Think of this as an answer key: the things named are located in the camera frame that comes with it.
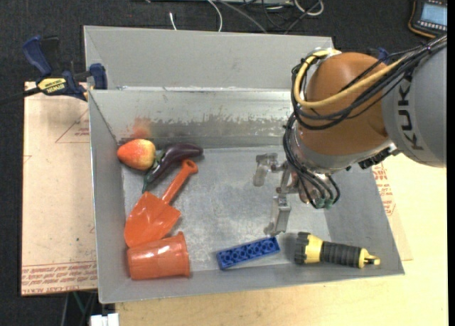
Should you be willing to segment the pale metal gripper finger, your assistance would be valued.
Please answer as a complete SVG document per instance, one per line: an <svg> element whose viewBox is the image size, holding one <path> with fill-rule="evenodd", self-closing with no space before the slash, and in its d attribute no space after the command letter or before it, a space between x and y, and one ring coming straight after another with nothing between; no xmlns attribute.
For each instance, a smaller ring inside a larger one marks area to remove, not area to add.
<svg viewBox="0 0 455 326"><path fill-rule="evenodd" d="M283 163L278 161L278 153L265 153L257 155L256 158L256 171L253 176L253 185L255 187L262 187L268 173L278 173L283 170Z"/></svg>
<svg viewBox="0 0 455 326"><path fill-rule="evenodd" d="M269 224L264 228L264 233L267 236L276 236L285 233L290 213L291 207L288 204L286 197L273 197L271 217Z"/></svg>

